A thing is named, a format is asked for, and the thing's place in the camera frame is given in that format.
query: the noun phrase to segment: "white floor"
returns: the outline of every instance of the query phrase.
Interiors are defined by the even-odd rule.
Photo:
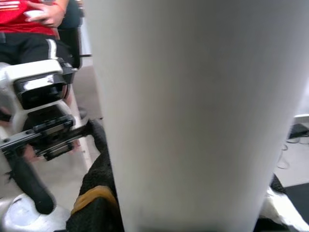
[[[284,187],[309,183],[309,138],[291,140],[282,152],[275,174]]]

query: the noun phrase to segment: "white stripe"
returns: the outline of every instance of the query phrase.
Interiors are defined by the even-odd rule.
[[[57,57],[57,44],[54,40],[52,39],[47,39],[46,40],[48,43],[48,58],[49,59],[58,59]]]
[[[0,2],[0,6],[16,5],[20,4],[20,1],[4,1]]]
[[[17,8],[18,5],[12,5],[12,6],[0,6],[0,9],[10,9],[10,8]]]

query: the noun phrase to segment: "gray floor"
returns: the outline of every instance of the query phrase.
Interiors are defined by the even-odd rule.
[[[95,83],[95,73],[92,67],[92,58],[84,58],[83,67],[78,71],[74,80],[74,92],[78,105],[88,111],[88,118],[102,117],[98,103]],[[87,142],[92,160],[98,156],[93,146],[92,138]],[[284,186],[292,186],[309,182],[309,138],[303,138],[298,144],[287,144],[288,150],[282,152],[275,173]],[[40,177],[54,194],[59,205],[72,209],[79,188],[86,173],[81,152],[73,155],[63,155],[50,162],[40,161],[34,164]],[[14,182],[6,183],[6,177],[0,176],[0,197],[16,196],[19,190]]]

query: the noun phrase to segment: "hand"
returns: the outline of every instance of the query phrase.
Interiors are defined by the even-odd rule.
[[[28,6],[43,11],[43,13],[36,17],[30,17],[28,22],[38,22],[49,28],[57,28],[64,18],[65,12],[58,5],[45,5],[42,3],[27,2]]]
[[[29,144],[26,145],[26,148],[24,150],[24,157],[30,162],[35,162],[35,161],[40,160],[40,158],[35,155],[35,152],[32,146],[30,146]]]

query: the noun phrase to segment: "black fabric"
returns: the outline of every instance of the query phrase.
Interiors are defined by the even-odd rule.
[[[108,186],[117,199],[103,127],[98,122],[95,122],[92,126],[92,134],[100,155],[89,169],[89,172],[84,176],[79,195],[101,185]],[[84,209],[73,214],[67,221],[66,229],[69,232],[124,231],[120,212],[115,215],[114,210],[110,208],[110,205],[104,198],[96,198]]]
[[[309,224],[309,183],[286,187],[286,194],[291,202]]]
[[[37,33],[4,33],[5,42],[0,43],[0,62],[11,65],[35,62],[48,59],[49,46],[47,39],[55,40],[56,55],[72,63],[69,47],[56,40],[54,36]]]
[[[61,41],[70,46],[69,51],[72,54],[72,67],[79,69],[81,66],[79,28],[58,29],[58,32]]]
[[[81,10],[76,0],[69,0],[67,12],[58,29],[72,29],[81,25]]]

